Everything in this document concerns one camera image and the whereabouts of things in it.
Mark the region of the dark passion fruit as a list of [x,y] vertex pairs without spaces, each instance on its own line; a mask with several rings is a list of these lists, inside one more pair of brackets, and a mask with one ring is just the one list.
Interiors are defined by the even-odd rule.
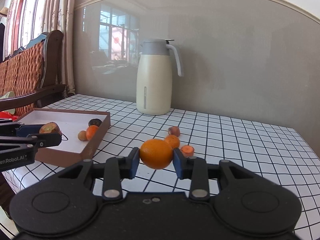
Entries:
[[101,124],[102,124],[102,121],[100,119],[97,119],[97,118],[91,119],[88,122],[88,126],[97,126],[97,127],[99,127]]

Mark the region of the wooden sofa with cushion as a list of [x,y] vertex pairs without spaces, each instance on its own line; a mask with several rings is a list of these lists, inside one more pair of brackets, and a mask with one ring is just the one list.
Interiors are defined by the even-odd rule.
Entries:
[[13,109],[22,116],[36,107],[62,99],[66,85],[60,80],[63,33],[54,30],[31,40],[1,63],[1,111]]

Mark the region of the brown cardboard box tray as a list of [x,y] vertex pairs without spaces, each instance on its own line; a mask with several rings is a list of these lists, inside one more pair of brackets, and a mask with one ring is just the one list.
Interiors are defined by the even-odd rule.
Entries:
[[[92,119],[100,119],[102,124],[91,140],[80,141],[78,133],[86,130]],[[63,141],[59,146],[40,148],[35,160],[60,167],[92,159],[111,124],[109,112],[46,108],[34,108],[19,117],[17,121],[26,125],[55,122],[59,126],[64,135]]]

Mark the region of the beige patterned curtain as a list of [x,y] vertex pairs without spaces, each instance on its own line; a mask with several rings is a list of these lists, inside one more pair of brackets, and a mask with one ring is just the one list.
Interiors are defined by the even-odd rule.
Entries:
[[56,77],[63,83],[65,95],[75,94],[73,71],[73,12],[75,0],[5,0],[3,56],[25,46],[45,32],[63,33],[61,64]]

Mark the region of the small orange on table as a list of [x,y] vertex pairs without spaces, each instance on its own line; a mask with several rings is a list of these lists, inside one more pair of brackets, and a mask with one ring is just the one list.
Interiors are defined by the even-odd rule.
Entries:
[[179,137],[175,136],[175,135],[168,135],[165,137],[164,141],[166,143],[168,143],[170,145],[170,147],[172,149],[175,149],[175,148],[179,148],[180,147],[180,140],[179,140]]

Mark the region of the straw hat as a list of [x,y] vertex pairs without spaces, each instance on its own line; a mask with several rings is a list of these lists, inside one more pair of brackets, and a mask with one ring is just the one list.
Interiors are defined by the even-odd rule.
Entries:
[[3,7],[3,8],[0,10],[0,16],[1,16],[1,17],[7,17],[8,11],[9,11],[9,9],[8,9],[7,7]]

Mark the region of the reddish carrot end piece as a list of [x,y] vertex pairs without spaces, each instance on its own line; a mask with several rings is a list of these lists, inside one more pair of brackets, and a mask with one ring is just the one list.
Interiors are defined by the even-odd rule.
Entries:
[[168,128],[168,134],[179,137],[181,133],[180,133],[180,129],[178,126],[172,126],[172,127]]

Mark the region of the cream thermos jug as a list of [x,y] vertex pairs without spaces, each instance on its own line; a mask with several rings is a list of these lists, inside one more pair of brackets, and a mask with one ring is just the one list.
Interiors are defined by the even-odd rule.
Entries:
[[183,65],[173,39],[146,39],[142,43],[137,83],[136,107],[140,113],[163,115],[171,108],[173,53],[178,76],[183,76]]

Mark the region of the large orange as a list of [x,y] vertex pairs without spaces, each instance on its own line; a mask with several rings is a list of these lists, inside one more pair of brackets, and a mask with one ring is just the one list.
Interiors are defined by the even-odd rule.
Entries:
[[173,150],[164,140],[150,139],[140,147],[139,157],[147,167],[160,170],[171,163]]

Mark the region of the small tan longan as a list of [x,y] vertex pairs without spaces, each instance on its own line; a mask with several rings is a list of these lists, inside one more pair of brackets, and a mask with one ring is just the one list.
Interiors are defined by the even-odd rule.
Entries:
[[78,133],[78,139],[80,141],[87,141],[87,137],[86,137],[86,131],[80,131]]

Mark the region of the orange carrot slice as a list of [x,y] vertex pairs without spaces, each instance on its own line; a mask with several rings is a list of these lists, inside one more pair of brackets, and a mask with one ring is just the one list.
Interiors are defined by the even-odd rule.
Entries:
[[180,148],[180,151],[185,157],[192,157],[194,155],[195,149],[193,148],[193,146],[184,145]]

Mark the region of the orange tangerine in box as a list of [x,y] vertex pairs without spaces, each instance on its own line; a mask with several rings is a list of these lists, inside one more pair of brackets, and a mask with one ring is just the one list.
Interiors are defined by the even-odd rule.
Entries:
[[96,132],[98,131],[99,127],[97,125],[91,125],[86,129],[86,138],[87,140],[91,140]]

